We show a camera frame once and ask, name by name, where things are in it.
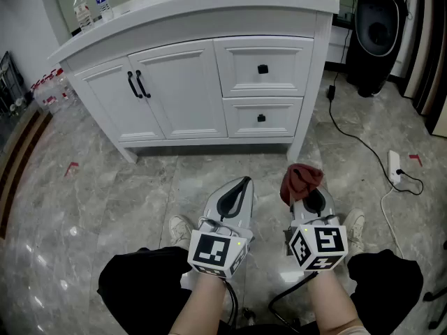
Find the plastic bottle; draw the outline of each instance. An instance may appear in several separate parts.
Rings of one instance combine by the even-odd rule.
[[[39,107],[42,109],[47,109],[47,99],[45,95],[45,80],[39,80],[34,85],[34,100],[37,102]]]
[[[99,12],[103,17],[104,22],[113,19],[113,10],[110,7],[109,0],[96,0],[96,5],[98,5]]]
[[[51,113],[55,114],[61,109],[61,104],[59,103],[59,99],[57,98],[59,93],[59,87],[54,83],[53,75],[49,75],[46,77],[45,86],[47,89],[47,105],[51,111]]]
[[[93,18],[85,0],[75,0],[73,9],[82,32],[93,29]]]
[[[59,86],[60,93],[62,94],[64,100],[77,100],[78,95],[68,81],[68,78],[65,76],[62,68],[56,72],[56,83]]]

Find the sneaker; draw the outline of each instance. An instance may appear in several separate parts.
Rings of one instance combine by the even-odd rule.
[[[185,216],[172,216],[169,220],[169,231],[171,244],[189,250],[191,233],[194,229],[193,223]]]
[[[347,265],[354,255],[365,252],[363,246],[362,233],[365,224],[365,214],[361,209],[353,209],[349,212],[343,225],[346,226],[346,235],[348,236],[348,255],[344,258]]]

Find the cabinet leg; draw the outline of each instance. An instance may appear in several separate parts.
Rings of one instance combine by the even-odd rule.
[[[304,138],[301,135],[296,135],[293,143],[288,147],[287,160],[291,163],[296,163],[298,161],[298,156],[300,156],[303,141]]]
[[[129,149],[123,148],[122,146],[117,146],[119,152],[121,155],[131,164],[135,164],[137,162],[138,156],[137,154],[133,153]]]

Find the white cable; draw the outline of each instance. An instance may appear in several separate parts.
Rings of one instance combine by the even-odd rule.
[[[399,252],[402,255],[402,258],[405,259],[404,254],[402,252],[402,249],[400,248],[399,242],[397,240],[396,234],[394,233],[393,227],[391,226],[391,223],[388,220],[388,217],[386,216],[385,209],[383,209],[383,200],[385,200],[385,198],[388,195],[390,195],[393,191],[394,191],[394,188],[392,187],[391,190],[389,190],[388,193],[382,197],[382,200],[380,200],[380,207],[382,208],[382,213],[385,216],[385,219],[386,219],[386,222],[387,222],[388,226],[390,227],[391,234],[393,235],[394,241],[396,242],[396,246],[399,249]]]

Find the power strip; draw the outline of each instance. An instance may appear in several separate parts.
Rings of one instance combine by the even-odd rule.
[[[388,152],[388,176],[394,186],[400,183],[400,175],[396,173],[400,169],[400,156],[393,150]]]

